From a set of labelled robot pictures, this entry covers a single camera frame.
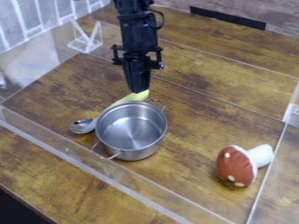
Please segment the toy mushroom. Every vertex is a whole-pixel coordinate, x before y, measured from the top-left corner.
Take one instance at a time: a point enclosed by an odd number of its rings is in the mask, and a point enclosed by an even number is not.
[[[268,144],[251,150],[231,145],[219,152],[219,177],[235,186],[248,186],[256,179],[258,168],[268,165],[272,159],[274,151]]]

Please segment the pot rim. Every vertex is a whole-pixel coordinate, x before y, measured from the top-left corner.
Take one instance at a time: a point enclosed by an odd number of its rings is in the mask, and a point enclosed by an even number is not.
[[[142,148],[138,148],[138,149],[132,149],[132,150],[128,150],[128,149],[119,149],[119,148],[111,146],[108,143],[106,143],[106,141],[104,141],[103,138],[100,137],[99,129],[97,129],[97,126],[99,126],[99,123],[100,123],[103,117],[104,117],[111,111],[114,111],[114,110],[116,110],[116,109],[120,109],[120,108],[122,108],[123,106],[126,106],[126,105],[144,105],[144,106],[147,106],[147,107],[151,107],[152,109],[155,109],[155,110],[159,112],[159,114],[163,116],[163,119],[164,119],[163,133],[162,133],[162,135],[159,136],[159,138],[158,138],[152,143],[150,143],[147,146],[144,146],[144,147],[142,147]],[[103,111],[103,113],[101,113],[101,115],[100,115],[100,117],[97,118],[96,128],[95,128],[99,141],[100,141],[107,147],[110,147],[111,149],[114,149],[114,150],[116,150],[116,151],[122,151],[122,152],[126,152],[126,151],[142,151],[142,150],[144,150],[146,148],[148,148],[148,147],[151,147],[152,145],[155,145],[156,143],[159,143],[160,140],[164,138],[164,134],[166,134],[166,132],[167,132],[167,129],[168,129],[168,119],[167,119],[167,116],[166,116],[164,112],[163,112],[163,111],[162,111],[154,104],[147,103],[147,102],[144,102],[144,101],[126,101],[126,102],[120,102],[119,104],[112,105],[112,106],[110,106],[108,108],[106,108],[104,111]]]

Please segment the pot handle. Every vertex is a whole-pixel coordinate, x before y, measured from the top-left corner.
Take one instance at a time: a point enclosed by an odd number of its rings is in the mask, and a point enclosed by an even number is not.
[[[166,105],[164,105],[163,102],[160,102],[160,101],[158,101],[156,99],[152,99],[152,98],[147,99],[144,102],[159,102],[160,105],[163,106],[162,111],[164,111],[164,109],[166,109]]]
[[[118,155],[120,155],[120,153],[123,152],[123,151],[120,151],[118,154],[115,154],[112,157],[103,157],[101,155],[99,155],[96,152],[95,152],[95,148],[96,148],[96,146],[99,145],[99,142],[96,142],[95,143],[95,145],[92,146],[92,148],[91,148],[91,151],[92,151],[92,153],[95,154],[95,156],[97,157],[97,158],[101,158],[101,159],[104,159],[104,160],[111,160],[111,159],[114,159]]]

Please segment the yellow object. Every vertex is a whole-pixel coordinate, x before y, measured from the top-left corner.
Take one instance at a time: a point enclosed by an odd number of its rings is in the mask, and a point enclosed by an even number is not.
[[[142,102],[148,98],[150,95],[150,89],[147,89],[144,92],[139,94],[130,94],[124,98],[122,98],[119,101],[116,101],[112,105],[120,103],[120,102]]]

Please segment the wooden table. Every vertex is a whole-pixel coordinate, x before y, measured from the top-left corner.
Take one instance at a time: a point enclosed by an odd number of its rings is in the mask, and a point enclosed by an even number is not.
[[[230,144],[246,149],[264,143],[276,147],[299,78],[299,40],[174,10],[163,12],[167,67],[154,72],[151,97],[167,104],[170,128],[154,156],[116,162],[224,219],[244,223],[267,168],[259,170],[251,187],[238,189],[219,180],[215,158]],[[3,103],[89,149],[96,135],[71,134],[69,123],[96,116],[128,94],[122,68],[110,62],[108,48],[119,42],[115,15],[111,8],[93,15],[106,22],[97,57],[79,54]],[[91,18],[80,22],[91,31]],[[1,186],[55,221],[174,222],[12,132],[0,131]],[[266,212],[268,221],[275,213]]]

